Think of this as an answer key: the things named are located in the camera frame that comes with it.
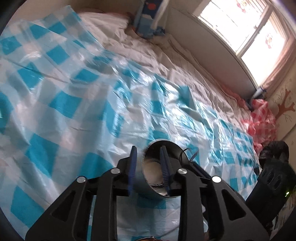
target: window pane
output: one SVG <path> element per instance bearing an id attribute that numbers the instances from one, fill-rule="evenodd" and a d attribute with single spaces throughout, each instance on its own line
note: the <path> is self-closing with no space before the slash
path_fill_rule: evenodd
<path id="1" fill-rule="evenodd" d="M 287 38 L 273 12 L 242 60 L 260 85 L 273 71 Z"/>
<path id="2" fill-rule="evenodd" d="M 212 0 L 198 18 L 236 52 L 254 32 L 265 7 L 265 2 L 261 0 Z"/>

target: checkered tablecloth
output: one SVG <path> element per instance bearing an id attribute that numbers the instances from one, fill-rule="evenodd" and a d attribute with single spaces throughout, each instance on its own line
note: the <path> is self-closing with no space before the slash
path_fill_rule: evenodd
<path id="1" fill-rule="evenodd" d="M 102 48 L 68 6 L 0 37 L 0 206 L 25 236 L 76 179 L 100 176 L 169 139 L 244 198 L 257 166 L 251 136 L 139 64 Z M 180 199 L 118 200 L 118 238 L 177 240 Z"/>

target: bed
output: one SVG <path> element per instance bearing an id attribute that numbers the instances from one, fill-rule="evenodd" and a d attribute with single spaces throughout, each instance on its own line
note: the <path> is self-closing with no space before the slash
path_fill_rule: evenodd
<path id="1" fill-rule="evenodd" d="M 198 151 L 194 161 L 245 199 L 256 184 L 248 108 L 173 36 L 142 39 L 129 21 L 67 6 L 1 35 L 0 206 L 22 237 L 77 176 L 159 138 Z M 119 240 L 177 240 L 179 208 L 137 192 L 118 200 Z"/>

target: red and white checkered plastic bag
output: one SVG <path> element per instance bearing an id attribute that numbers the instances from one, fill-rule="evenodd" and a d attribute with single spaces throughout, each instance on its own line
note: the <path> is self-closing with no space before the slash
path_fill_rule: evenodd
<path id="1" fill-rule="evenodd" d="M 253 137 L 254 149 L 259 154 L 264 145 L 276 138 L 276 119 L 268 109 L 267 101 L 254 99 L 252 107 L 254 111 L 251 113 L 250 120 L 242 120 L 242 124 L 247 133 Z"/>

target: window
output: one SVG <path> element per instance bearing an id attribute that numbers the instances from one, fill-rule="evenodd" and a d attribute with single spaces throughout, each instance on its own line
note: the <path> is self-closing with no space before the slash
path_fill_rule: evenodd
<path id="1" fill-rule="evenodd" d="M 226 42 L 258 85 L 273 71 L 290 36 L 266 0 L 203 0 L 193 15 Z"/>

